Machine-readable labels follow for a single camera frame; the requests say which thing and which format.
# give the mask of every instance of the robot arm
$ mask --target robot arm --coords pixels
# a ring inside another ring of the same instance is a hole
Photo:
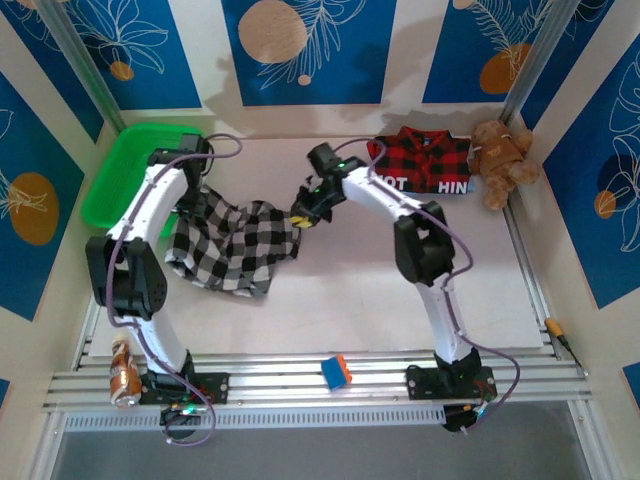
[[[295,224],[309,228],[321,220],[330,222],[331,209],[351,200],[375,211],[393,225],[396,265],[402,276],[416,286],[435,337],[437,368],[409,367],[406,375],[409,397],[491,401],[497,394],[495,389],[485,394],[477,385],[493,384],[493,373],[482,366],[478,351],[464,340],[466,335],[455,295],[445,291],[445,281],[453,271],[455,250],[451,237],[430,220],[435,218],[446,225],[440,205],[423,204],[402,194],[372,175],[362,160],[357,157],[343,160],[326,143],[313,149],[308,157],[319,184],[312,186],[310,177],[309,187],[300,188],[291,208]],[[475,422],[477,413],[470,410],[468,415],[448,422],[448,427],[457,430],[460,426],[469,426]]]
[[[171,327],[163,310],[167,282],[153,253],[160,231],[172,211],[202,215],[200,187],[204,160],[183,162],[169,169],[157,183],[154,179],[177,157],[188,153],[205,154],[209,149],[208,142],[198,135],[185,135],[180,149],[156,150],[149,159],[143,185],[122,220],[106,236],[93,237],[86,246],[94,296],[99,305],[106,306],[109,259],[116,239],[120,238],[125,226],[129,227],[114,274],[113,309],[115,316],[123,319],[139,339],[142,336],[142,341],[149,347],[144,349],[147,373],[142,376],[148,394],[143,393],[142,404],[179,402],[188,392],[184,382],[176,382],[176,375],[198,389],[212,393],[215,403],[226,403],[229,375],[196,374],[189,351],[180,344]],[[323,219],[331,221],[332,208],[352,200],[383,215],[393,225],[397,266],[404,278],[416,285],[436,338],[437,368],[409,367],[409,397],[491,400],[491,395],[474,386],[477,380],[492,381],[491,369],[482,367],[477,350],[462,341],[463,332],[456,331],[447,300],[452,302],[454,312],[457,304],[451,294],[447,299],[447,292],[442,288],[446,274],[453,269],[455,251],[451,238],[436,224],[416,213],[416,210],[423,210],[446,224],[441,207],[436,202],[421,204],[391,189],[377,176],[369,176],[362,160],[356,157],[342,160],[327,144],[313,149],[309,159],[321,183],[313,188],[300,188],[292,207],[294,223],[311,227]],[[153,189],[144,202],[139,202],[149,185],[153,185]],[[135,221],[129,225],[128,219],[133,217]],[[475,422],[476,414],[467,413],[456,416],[458,420],[452,429]]]

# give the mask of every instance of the teddy bear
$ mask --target teddy bear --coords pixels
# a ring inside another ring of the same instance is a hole
[[[482,122],[474,129],[469,169],[472,175],[482,176],[486,187],[484,202],[490,209],[501,210],[517,185],[530,185],[540,177],[540,165],[523,157],[532,141],[531,130],[511,136],[509,128],[499,120]]]

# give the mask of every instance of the blue wallpaper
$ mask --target blue wallpaper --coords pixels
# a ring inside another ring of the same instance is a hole
[[[395,4],[222,0],[243,104],[380,103]]]
[[[83,177],[0,74],[0,306],[27,320],[35,317]]]
[[[102,116],[60,53],[37,12],[17,0],[0,0],[0,11],[95,142],[104,123]]]
[[[423,103],[501,102],[553,0],[451,0]],[[526,109],[535,125],[613,0],[583,0]]]
[[[640,287],[640,36],[544,167],[598,307]]]
[[[24,3],[0,0],[0,8],[95,139],[95,108],[89,108],[37,12]],[[168,0],[69,0],[63,5],[121,109],[202,106]],[[93,123],[78,104],[91,110]]]

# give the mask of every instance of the red plaid shirt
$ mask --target red plaid shirt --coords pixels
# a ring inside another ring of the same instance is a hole
[[[376,173],[403,192],[467,193],[471,140],[453,138],[447,130],[425,132],[402,127],[397,135],[376,137],[387,146]],[[375,158],[380,145],[367,143]]]

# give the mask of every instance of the green tray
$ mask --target green tray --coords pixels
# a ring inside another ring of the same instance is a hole
[[[140,123],[125,129],[116,139],[82,205],[82,218],[100,228],[113,227],[127,211],[156,148],[178,148],[185,133],[202,135],[197,128]],[[171,235],[178,215],[172,213],[161,236]]]

